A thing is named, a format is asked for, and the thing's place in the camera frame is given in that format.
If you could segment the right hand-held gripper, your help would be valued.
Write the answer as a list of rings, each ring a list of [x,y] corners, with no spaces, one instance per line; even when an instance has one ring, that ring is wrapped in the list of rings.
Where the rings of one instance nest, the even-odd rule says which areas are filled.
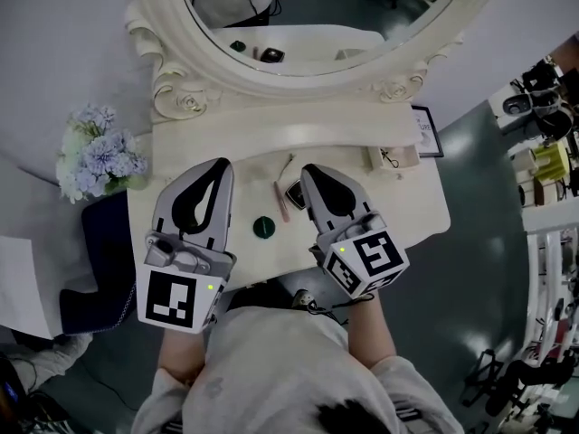
[[[308,217],[320,233],[309,251],[349,297],[359,298],[392,284],[410,262],[380,213],[370,212],[366,196],[345,181],[353,182],[315,164],[305,165],[300,175]],[[367,214],[355,218],[361,213]],[[355,219],[338,226],[346,217]]]

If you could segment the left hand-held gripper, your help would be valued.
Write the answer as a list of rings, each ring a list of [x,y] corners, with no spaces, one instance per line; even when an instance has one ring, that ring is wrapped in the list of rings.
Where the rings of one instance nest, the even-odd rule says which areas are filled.
[[[236,263],[225,251],[232,198],[233,166],[223,157],[188,169],[160,193],[136,266],[141,322],[188,334],[212,322]]]

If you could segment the white dressing table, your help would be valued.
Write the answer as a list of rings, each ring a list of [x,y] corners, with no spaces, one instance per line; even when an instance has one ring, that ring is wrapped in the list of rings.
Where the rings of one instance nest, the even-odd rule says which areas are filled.
[[[411,165],[420,140],[406,102],[329,101],[212,112],[154,126],[148,137],[152,175],[128,192],[136,263],[153,228],[160,192],[189,168],[224,157],[233,165],[231,227],[226,248],[237,261],[229,289],[312,268],[318,230],[305,211],[281,209],[276,194],[313,164],[335,169],[364,189],[364,212],[379,212],[390,237],[412,247],[449,229],[435,161]]]

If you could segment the black square compact case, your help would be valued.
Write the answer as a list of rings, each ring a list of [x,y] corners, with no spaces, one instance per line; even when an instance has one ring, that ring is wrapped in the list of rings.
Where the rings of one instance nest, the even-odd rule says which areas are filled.
[[[286,189],[285,195],[289,202],[298,210],[302,211],[306,208],[301,182],[299,179]]]

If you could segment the pink lipstick stick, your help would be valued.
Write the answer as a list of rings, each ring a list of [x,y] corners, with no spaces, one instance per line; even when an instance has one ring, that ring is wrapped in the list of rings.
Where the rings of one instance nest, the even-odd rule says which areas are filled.
[[[279,183],[277,181],[273,182],[273,189],[274,189],[274,193],[276,196],[278,206],[280,208],[282,220],[286,223],[289,223],[290,222],[290,214],[289,214],[288,208],[285,204],[283,194],[280,190]]]

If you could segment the white recessed tray compartment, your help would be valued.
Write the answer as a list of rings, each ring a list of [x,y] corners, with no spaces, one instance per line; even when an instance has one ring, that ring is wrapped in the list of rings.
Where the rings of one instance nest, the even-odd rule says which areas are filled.
[[[384,162],[381,156],[382,148],[393,149],[394,155],[400,162],[398,169],[393,169],[388,163]],[[368,147],[366,150],[370,158],[371,166],[376,171],[401,173],[411,171],[421,163],[421,158],[415,146]]]

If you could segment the round dark green jar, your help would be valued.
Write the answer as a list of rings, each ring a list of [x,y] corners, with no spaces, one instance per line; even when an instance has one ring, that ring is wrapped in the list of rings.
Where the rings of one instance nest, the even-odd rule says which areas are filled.
[[[275,233],[276,225],[270,217],[260,216],[254,221],[252,230],[258,238],[267,240]]]

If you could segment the navy blue chair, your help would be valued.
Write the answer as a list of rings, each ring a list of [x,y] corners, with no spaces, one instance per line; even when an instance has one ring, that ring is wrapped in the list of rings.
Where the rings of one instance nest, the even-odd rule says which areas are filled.
[[[96,290],[61,291],[65,335],[111,330],[136,308],[136,268],[127,194],[116,193],[86,207],[81,222]]]

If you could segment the person's white shirt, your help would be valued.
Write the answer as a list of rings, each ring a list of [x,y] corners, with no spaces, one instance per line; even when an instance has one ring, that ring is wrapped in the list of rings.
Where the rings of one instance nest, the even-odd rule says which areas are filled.
[[[296,309],[230,310],[192,384],[157,367],[131,434],[464,434],[411,362],[368,369],[347,331]]]

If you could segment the white side table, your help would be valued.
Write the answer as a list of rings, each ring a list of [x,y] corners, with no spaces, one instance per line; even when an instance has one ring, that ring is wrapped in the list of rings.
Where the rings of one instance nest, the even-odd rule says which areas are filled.
[[[60,333],[45,311],[27,239],[0,236],[0,326],[44,339]]]

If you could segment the group of white robot heads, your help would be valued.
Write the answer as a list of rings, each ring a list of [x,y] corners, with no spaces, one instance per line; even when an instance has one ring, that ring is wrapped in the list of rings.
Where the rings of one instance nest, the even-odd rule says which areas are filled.
[[[579,125],[579,70],[561,74],[553,62],[542,60],[511,85],[519,93],[502,103],[513,119],[502,129],[510,145],[536,138],[556,142]]]

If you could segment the grey crumpled cloth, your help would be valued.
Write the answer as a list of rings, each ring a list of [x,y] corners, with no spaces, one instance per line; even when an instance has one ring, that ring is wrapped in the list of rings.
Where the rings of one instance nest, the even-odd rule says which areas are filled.
[[[25,393],[38,390],[45,382],[56,376],[63,376],[86,353],[93,334],[74,335],[64,344],[32,353],[7,355],[8,362]]]

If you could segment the white metal rack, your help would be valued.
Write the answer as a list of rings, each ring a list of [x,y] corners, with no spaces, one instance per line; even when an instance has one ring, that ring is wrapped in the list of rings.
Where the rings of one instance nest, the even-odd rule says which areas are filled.
[[[527,236],[529,286],[522,355],[538,367],[579,352],[579,229]]]

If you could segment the black picture frame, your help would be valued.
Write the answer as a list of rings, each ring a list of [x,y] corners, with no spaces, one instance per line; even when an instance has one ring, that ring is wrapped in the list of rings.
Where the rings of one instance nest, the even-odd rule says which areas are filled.
[[[416,105],[412,105],[412,109],[421,134],[421,140],[416,144],[419,156],[429,158],[444,157],[441,141],[430,110]]]

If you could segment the oval mirror with ornate frame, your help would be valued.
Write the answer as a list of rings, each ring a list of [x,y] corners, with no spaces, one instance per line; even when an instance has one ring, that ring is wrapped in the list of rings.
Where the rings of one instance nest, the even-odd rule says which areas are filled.
[[[410,100],[429,68],[461,43],[460,32],[488,0],[438,0],[402,34],[349,59],[349,34],[326,59],[268,64],[233,50],[195,13],[189,0],[137,0],[125,24],[139,55],[154,60],[151,119],[193,119],[206,111],[268,103],[375,95],[383,103]]]

